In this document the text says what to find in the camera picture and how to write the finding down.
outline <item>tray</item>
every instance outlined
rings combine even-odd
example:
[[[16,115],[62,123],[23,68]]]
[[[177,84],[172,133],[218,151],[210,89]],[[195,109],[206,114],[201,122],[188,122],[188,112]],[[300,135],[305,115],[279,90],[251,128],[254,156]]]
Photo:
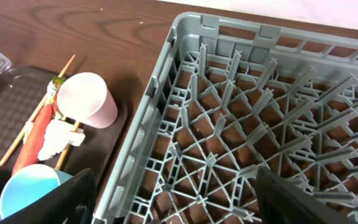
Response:
[[[46,86],[54,75],[32,67],[13,68],[0,74],[0,160],[44,97]],[[100,181],[127,118],[125,105],[117,102],[117,106],[119,114],[111,126],[104,129],[80,126],[84,129],[85,141],[71,150],[63,171],[75,175],[84,168],[92,168],[96,183]],[[18,146],[6,165],[0,167],[0,191],[11,176],[21,147]],[[44,163],[55,167],[58,158],[59,154]]]
[[[259,223],[259,167],[358,222],[358,40],[180,14],[94,223]]]

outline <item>pink cup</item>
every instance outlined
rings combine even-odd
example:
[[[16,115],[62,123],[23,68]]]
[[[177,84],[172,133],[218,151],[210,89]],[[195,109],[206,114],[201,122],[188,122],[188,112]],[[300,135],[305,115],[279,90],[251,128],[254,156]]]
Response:
[[[117,105],[104,80],[84,72],[70,77],[60,87],[57,106],[67,117],[94,128],[105,128],[117,118]]]

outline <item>white surface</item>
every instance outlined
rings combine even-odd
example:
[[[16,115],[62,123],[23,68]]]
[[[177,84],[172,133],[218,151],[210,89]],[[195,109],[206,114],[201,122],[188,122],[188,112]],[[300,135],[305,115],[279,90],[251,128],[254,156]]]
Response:
[[[358,0],[161,0],[358,29]]]

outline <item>dish rack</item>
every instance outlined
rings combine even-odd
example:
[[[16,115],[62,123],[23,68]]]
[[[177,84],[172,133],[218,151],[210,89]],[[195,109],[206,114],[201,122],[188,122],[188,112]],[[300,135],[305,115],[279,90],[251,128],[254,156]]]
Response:
[[[93,223],[261,222],[258,167],[358,222],[358,40],[180,14]]]

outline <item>wooden chopstick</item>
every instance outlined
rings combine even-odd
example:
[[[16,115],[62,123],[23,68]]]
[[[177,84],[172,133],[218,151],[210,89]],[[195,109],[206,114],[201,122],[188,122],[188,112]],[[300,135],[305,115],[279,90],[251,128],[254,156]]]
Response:
[[[78,127],[80,126],[79,121],[75,121],[74,127],[71,130],[72,132],[76,132]],[[57,161],[57,164],[55,166],[55,169],[60,170],[66,160],[66,157],[68,155],[68,151],[70,149],[70,144],[67,144],[66,147],[63,149],[62,153],[60,154],[59,160]]]
[[[63,77],[67,68],[70,66],[71,62],[73,61],[75,55],[73,55],[71,57],[71,59],[67,62],[66,66],[63,68],[63,70],[60,72],[59,74],[59,78]],[[47,94],[45,94],[45,96],[42,98],[41,102],[38,104],[37,108],[34,110],[34,112],[31,114],[28,122],[33,122],[35,120],[35,118],[38,116],[38,114],[40,113],[40,110],[44,107],[45,102],[47,100]],[[8,161],[8,159],[12,156],[13,152],[15,151],[15,149],[17,148],[17,146],[20,144],[20,141],[23,139],[24,137],[24,132],[25,129],[24,127],[22,128],[22,130],[20,131],[20,133],[17,135],[16,139],[13,141],[13,143],[11,144],[11,146],[9,147],[9,149],[6,151],[4,157],[2,157],[1,161],[0,161],[0,166],[5,165],[5,163]]]

